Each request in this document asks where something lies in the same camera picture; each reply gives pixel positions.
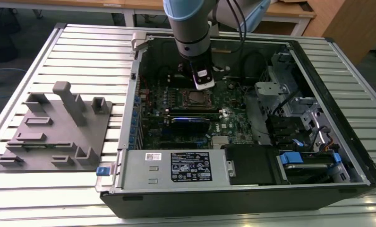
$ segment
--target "slotted metal table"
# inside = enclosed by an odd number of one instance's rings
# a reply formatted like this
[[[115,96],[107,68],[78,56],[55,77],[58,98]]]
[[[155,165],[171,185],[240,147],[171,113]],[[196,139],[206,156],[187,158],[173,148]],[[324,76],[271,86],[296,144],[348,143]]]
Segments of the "slotted metal table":
[[[114,162],[130,82],[131,39],[137,31],[166,29],[66,25],[54,29],[29,73],[0,114],[0,155],[17,132],[30,92],[50,99],[57,81],[69,81],[83,100],[105,96],[113,101],[102,163]],[[222,36],[238,35],[220,33]],[[376,92],[335,43],[324,38],[248,34],[254,38],[299,41],[376,163]],[[113,178],[103,179],[110,185]],[[0,226],[246,226],[376,227],[376,194],[347,199],[316,211],[186,218],[119,219],[95,191],[95,173],[0,173]]]

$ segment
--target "wooden table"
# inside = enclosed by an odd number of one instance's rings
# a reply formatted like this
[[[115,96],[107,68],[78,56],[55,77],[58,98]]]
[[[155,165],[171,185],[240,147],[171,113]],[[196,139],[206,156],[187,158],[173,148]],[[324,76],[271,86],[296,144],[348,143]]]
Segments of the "wooden table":
[[[125,8],[133,9],[133,14],[166,15],[163,0],[126,0]],[[295,23],[295,36],[302,36],[307,25],[318,16],[315,12],[304,11],[298,3],[276,2],[271,4],[263,21]]]
[[[0,0],[0,7],[122,13],[126,24],[137,26],[137,14],[166,15],[163,0]],[[295,23],[292,34],[302,36],[315,12],[307,12],[298,3],[274,3],[263,21]]]

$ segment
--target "power supply label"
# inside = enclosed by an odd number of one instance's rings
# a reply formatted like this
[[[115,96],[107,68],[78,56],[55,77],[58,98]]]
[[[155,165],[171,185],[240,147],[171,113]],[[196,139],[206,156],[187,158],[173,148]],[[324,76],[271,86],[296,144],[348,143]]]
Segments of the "power supply label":
[[[174,182],[212,181],[210,153],[171,153],[171,180]]]

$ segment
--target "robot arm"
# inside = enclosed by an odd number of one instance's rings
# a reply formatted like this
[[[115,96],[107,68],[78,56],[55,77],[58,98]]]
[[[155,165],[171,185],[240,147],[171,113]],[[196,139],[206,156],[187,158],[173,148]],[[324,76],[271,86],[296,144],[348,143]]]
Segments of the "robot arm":
[[[165,0],[165,11],[174,30],[177,45],[186,64],[190,64],[196,89],[215,86],[208,15],[236,27],[228,0]],[[254,29],[267,12],[271,0],[239,0],[238,3]]]

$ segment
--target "motherboard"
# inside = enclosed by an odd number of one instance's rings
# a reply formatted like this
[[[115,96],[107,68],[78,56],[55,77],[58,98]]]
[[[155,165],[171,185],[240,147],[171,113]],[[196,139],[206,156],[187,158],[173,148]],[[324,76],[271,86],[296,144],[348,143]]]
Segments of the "motherboard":
[[[207,90],[187,84],[145,83],[142,89],[145,149],[215,149],[252,144],[244,93],[230,79]]]

